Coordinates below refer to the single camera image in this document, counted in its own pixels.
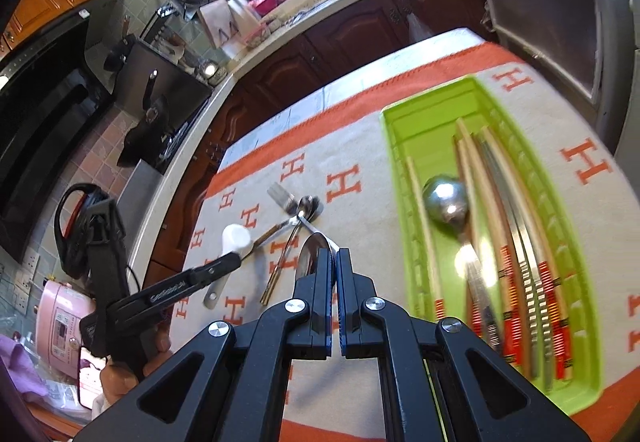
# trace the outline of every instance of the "black range hood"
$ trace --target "black range hood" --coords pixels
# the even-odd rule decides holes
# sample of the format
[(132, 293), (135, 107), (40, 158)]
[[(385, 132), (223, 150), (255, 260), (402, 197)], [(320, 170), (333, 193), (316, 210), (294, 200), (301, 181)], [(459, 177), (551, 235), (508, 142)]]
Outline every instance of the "black range hood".
[(0, 66), (0, 246), (16, 260), (66, 162), (113, 102), (84, 59), (88, 25), (63, 17)]

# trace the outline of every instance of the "purple cloth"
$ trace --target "purple cloth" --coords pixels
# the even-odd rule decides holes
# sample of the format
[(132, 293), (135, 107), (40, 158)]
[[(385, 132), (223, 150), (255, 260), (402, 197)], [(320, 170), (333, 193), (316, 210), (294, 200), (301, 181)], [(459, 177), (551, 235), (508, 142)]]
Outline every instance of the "purple cloth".
[(18, 393), (28, 402), (49, 395), (46, 384), (37, 374), (29, 354), (20, 343), (0, 335), (0, 358)]

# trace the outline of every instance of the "smartphone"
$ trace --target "smartphone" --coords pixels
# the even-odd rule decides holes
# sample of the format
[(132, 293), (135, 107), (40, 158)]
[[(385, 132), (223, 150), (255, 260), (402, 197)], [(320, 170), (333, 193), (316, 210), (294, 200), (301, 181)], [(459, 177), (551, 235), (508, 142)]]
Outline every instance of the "smartphone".
[(107, 364), (107, 359), (97, 358), (82, 346), (78, 359), (78, 398), (85, 408), (92, 409), (95, 398), (102, 393), (100, 371)]

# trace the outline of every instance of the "green basket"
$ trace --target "green basket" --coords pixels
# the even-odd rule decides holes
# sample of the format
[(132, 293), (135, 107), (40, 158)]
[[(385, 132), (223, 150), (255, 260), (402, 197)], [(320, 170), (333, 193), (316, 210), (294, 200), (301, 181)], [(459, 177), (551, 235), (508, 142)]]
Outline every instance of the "green basket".
[[(546, 227), (546, 237), (562, 278), (569, 314), (573, 377), (554, 380), (547, 394), (566, 414), (593, 404), (602, 392), (602, 363), (593, 292), (574, 228), (545, 169), (508, 113), (473, 76), (432, 88), (382, 110), (404, 253), (404, 272), (411, 314), (435, 320), (434, 299), (429, 288), (428, 256), (405, 159), (412, 157), (420, 186), (434, 175), (457, 176), (453, 136), (456, 120), (464, 118), (470, 132), (489, 126), (517, 166)], [(489, 239), (486, 218), (480, 213), (477, 226)], [(446, 313), (465, 318), (466, 288), (455, 257), (460, 244), (450, 232), (432, 225)], [(482, 263), (492, 262), (492, 249), (480, 249)], [(489, 287), (499, 303), (499, 285)], [(542, 378), (533, 381), (540, 390)]]

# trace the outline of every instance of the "pink rice cooker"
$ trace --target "pink rice cooker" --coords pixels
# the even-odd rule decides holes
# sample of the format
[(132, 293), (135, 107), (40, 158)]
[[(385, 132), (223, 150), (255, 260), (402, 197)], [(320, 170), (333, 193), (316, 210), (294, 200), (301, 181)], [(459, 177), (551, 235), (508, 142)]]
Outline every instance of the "pink rice cooker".
[(47, 281), (36, 317), (36, 351), (53, 368), (78, 376), (80, 320), (95, 311), (94, 301), (68, 284)]

